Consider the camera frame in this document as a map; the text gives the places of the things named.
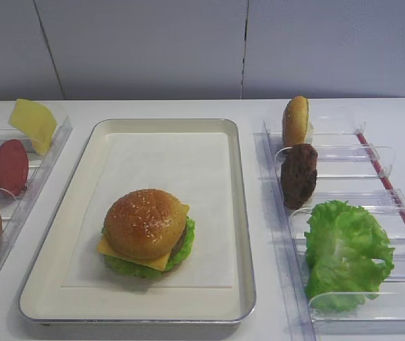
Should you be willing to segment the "sesame top bun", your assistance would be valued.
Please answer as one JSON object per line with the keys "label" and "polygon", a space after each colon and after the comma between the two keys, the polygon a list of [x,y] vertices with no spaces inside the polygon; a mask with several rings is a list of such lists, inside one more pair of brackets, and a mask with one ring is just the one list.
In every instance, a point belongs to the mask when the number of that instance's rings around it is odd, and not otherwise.
{"label": "sesame top bun", "polygon": [[168,256],[180,240],[189,210],[188,205],[164,190],[135,190],[109,208],[103,236],[112,251],[129,259],[160,259]]}

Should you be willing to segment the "white paper tray liner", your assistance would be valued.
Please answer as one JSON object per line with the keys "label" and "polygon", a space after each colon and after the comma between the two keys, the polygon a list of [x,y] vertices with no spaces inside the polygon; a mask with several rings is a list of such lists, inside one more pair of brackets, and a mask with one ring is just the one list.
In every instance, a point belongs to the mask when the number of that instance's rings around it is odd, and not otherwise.
{"label": "white paper tray liner", "polygon": [[[231,288],[235,280],[234,215],[227,136],[110,134],[109,150],[63,285],[90,288]],[[155,280],[124,276],[97,252],[107,210],[122,195],[158,188],[189,205],[195,240],[189,257]]]}

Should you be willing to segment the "clear acrylic left rack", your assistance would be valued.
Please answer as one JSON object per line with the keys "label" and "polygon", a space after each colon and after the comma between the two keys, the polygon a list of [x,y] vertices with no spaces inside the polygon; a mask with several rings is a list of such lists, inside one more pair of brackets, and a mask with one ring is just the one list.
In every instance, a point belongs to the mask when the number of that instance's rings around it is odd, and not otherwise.
{"label": "clear acrylic left rack", "polygon": [[58,102],[0,102],[0,270],[71,131]]}

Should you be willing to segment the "red tomato slice in rack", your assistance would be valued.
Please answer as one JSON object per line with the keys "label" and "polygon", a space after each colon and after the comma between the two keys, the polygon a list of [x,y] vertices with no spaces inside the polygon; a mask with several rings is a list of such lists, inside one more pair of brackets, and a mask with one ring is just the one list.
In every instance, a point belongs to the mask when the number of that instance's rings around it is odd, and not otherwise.
{"label": "red tomato slice in rack", "polygon": [[26,187],[28,156],[18,139],[10,139],[0,145],[0,188],[12,195],[20,195]]}

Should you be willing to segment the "clear acrylic rack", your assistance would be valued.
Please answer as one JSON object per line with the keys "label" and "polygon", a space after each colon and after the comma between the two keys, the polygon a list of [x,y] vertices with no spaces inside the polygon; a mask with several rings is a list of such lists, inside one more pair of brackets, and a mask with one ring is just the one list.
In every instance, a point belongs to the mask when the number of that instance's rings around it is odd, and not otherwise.
{"label": "clear acrylic rack", "polygon": [[275,107],[255,140],[292,340],[405,335],[405,196],[396,152],[345,106]]}
{"label": "clear acrylic rack", "polygon": [[58,102],[0,102],[0,270],[71,131]]}

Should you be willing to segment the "meat patty on burger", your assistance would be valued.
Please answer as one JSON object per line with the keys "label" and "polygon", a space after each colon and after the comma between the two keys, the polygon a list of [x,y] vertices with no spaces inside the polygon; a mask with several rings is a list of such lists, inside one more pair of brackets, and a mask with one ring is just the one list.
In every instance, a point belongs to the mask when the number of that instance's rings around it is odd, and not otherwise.
{"label": "meat patty on burger", "polygon": [[171,256],[175,256],[181,250],[182,244],[183,244],[186,234],[187,234],[187,230],[188,230],[188,223],[186,222],[183,233],[181,234],[179,240],[177,241],[177,243],[174,245],[174,247],[171,250]]}

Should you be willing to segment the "yellow cheese slice on burger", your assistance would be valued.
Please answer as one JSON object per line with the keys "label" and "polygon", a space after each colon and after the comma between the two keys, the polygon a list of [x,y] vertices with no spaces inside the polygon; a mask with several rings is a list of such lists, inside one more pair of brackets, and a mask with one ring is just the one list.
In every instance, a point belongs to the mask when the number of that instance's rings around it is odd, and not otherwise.
{"label": "yellow cheese slice on burger", "polygon": [[165,209],[116,202],[105,217],[97,251],[162,271],[183,233],[189,209],[185,204]]}

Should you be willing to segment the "clear acrylic right rack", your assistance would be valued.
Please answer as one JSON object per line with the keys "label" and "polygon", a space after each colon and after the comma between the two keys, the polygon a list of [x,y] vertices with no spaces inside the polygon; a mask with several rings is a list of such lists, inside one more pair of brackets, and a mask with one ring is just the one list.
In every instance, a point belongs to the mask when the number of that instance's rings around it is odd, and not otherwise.
{"label": "clear acrylic right rack", "polygon": [[255,140],[292,340],[405,335],[405,196],[396,152],[345,106],[275,107]]}

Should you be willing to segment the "white metal tray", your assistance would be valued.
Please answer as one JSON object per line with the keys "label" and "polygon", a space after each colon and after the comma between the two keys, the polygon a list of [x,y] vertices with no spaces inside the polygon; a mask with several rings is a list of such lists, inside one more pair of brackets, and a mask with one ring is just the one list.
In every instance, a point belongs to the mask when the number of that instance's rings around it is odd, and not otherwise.
{"label": "white metal tray", "polygon": [[[227,136],[234,215],[235,280],[231,288],[65,287],[86,209],[109,150],[110,134],[213,134]],[[237,324],[254,309],[256,290],[249,242],[237,125],[228,119],[108,119],[96,124],[28,274],[19,298],[23,315],[37,323]]]}

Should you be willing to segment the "green lettuce leaf in rack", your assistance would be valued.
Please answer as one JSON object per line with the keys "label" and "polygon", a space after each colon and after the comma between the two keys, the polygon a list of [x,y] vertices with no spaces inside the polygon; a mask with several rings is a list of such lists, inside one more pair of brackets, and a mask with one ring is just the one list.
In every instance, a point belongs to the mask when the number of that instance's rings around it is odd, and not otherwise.
{"label": "green lettuce leaf in rack", "polygon": [[394,269],[394,248],[377,219],[363,207],[332,200],[317,204],[308,224],[310,306],[339,313],[375,299]]}

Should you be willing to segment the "yellow cheese slice in rack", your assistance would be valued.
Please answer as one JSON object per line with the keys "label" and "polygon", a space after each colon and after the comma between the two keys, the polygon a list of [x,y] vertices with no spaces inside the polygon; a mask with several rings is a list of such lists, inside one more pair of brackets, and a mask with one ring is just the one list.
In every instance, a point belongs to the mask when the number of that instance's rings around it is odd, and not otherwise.
{"label": "yellow cheese slice in rack", "polygon": [[46,106],[27,99],[17,99],[9,124],[31,140],[36,153],[41,156],[47,154],[57,121]]}

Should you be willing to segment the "green lettuce on burger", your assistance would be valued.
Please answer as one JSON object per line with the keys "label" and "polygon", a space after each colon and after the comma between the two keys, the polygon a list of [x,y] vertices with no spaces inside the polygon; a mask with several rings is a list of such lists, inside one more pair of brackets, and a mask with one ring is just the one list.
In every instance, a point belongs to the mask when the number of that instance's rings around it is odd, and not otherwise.
{"label": "green lettuce on burger", "polygon": [[117,256],[111,256],[107,254],[102,255],[104,257],[104,262],[111,270],[123,276],[135,276],[148,280],[156,280],[169,271],[172,271],[177,265],[185,261],[190,255],[195,238],[195,221],[187,216],[185,222],[188,223],[188,230],[185,240],[182,244],[182,248],[175,256],[169,256],[168,262],[163,271],[152,269],[151,267],[136,264],[120,259]]}

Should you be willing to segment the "brown meat patty in rack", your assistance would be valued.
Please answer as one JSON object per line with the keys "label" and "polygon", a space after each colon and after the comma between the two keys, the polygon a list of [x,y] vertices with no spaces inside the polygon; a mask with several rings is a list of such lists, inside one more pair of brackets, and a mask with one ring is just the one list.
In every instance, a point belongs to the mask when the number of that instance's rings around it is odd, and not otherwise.
{"label": "brown meat patty in rack", "polygon": [[296,144],[281,165],[284,206],[300,209],[312,196],[317,180],[318,152],[310,144]]}

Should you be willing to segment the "spare bun in rack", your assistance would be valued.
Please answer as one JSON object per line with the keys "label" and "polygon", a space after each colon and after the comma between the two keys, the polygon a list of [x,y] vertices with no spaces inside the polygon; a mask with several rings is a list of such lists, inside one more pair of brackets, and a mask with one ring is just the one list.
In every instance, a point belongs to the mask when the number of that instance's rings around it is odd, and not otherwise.
{"label": "spare bun in rack", "polygon": [[283,112],[282,138],[285,147],[301,144],[308,130],[308,99],[298,95],[291,99]]}

